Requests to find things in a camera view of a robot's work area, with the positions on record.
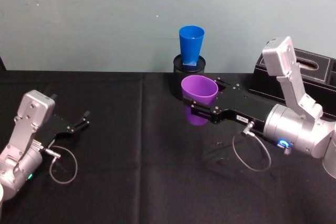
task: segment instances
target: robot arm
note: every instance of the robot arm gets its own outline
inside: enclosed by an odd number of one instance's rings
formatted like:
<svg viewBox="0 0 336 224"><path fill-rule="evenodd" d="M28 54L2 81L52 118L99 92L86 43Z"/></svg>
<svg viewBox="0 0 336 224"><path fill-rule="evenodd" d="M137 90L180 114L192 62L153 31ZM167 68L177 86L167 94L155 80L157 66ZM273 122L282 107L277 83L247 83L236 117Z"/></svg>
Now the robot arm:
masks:
<svg viewBox="0 0 336 224"><path fill-rule="evenodd" d="M287 155L293 148L323 158L324 168L336 178L336 122L321 119L322 106L306 94L291 38L272 39L262 55L268 74L276 76L281 84L287 106L228 86L220 78L215 81L221 91L213 104L200 104L188 97L184 97L184 103L193 114L212 123L233 120L247 126L243 134L253 131L285 149Z"/></svg>
<svg viewBox="0 0 336 224"><path fill-rule="evenodd" d="M11 199L21 189L26 180L42 163L42 153L54 157L60 155L49 149L58 133L72 134L89 124L89 112L75 125L68 124L57 115L52 115L55 101L44 94L32 90L26 93L14 117L15 127L8 144L0 154L0 186L3 200Z"/></svg>

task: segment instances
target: light blue wall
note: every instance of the light blue wall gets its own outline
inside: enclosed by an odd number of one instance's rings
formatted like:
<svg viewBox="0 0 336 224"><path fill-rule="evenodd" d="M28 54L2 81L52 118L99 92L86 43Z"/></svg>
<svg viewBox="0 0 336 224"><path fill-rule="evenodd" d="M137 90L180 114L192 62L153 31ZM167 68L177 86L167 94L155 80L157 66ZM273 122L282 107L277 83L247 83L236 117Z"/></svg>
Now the light blue wall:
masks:
<svg viewBox="0 0 336 224"><path fill-rule="evenodd" d="M206 72L252 72L266 41L336 56L336 0L0 0L8 69L172 71L178 30L206 35Z"/></svg>

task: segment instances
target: screw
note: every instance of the screw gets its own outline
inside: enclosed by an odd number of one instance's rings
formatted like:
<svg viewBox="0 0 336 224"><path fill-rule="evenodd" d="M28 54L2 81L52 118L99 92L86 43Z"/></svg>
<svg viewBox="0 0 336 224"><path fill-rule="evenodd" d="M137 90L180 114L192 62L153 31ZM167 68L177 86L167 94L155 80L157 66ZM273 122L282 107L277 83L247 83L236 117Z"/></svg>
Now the screw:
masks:
<svg viewBox="0 0 336 224"><path fill-rule="evenodd" d="M284 154L289 155L290 154L291 148L285 148Z"/></svg>

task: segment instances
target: label sticker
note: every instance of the label sticker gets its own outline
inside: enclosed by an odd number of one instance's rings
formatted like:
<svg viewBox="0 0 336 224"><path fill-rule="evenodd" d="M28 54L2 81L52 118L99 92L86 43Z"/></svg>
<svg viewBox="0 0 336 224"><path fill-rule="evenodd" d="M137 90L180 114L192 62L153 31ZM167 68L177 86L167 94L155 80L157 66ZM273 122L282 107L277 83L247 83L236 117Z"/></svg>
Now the label sticker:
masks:
<svg viewBox="0 0 336 224"><path fill-rule="evenodd" d="M237 115L237 120L241 121L241 122L244 122L244 123L248 123L248 119L247 118L244 118L240 115Z"/></svg>

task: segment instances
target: black tablecloth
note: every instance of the black tablecloth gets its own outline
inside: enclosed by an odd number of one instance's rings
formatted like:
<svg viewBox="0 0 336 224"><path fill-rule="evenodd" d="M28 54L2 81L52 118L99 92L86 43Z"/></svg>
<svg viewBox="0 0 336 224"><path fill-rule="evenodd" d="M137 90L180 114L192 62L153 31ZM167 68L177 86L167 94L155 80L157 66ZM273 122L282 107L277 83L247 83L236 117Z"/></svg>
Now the black tablecloth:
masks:
<svg viewBox="0 0 336 224"><path fill-rule="evenodd" d="M321 161L266 143L272 167L246 169L233 155L237 123L195 127L171 96L168 73L25 72L0 74L0 148L8 142L25 92L58 95L54 112L91 125L75 144L78 176L58 185L46 159L12 200L0 223L335 223L336 180ZM219 74L243 86L248 74ZM250 141L237 148L265 164ZM207 160L212 148L221 158Z"/></svg>

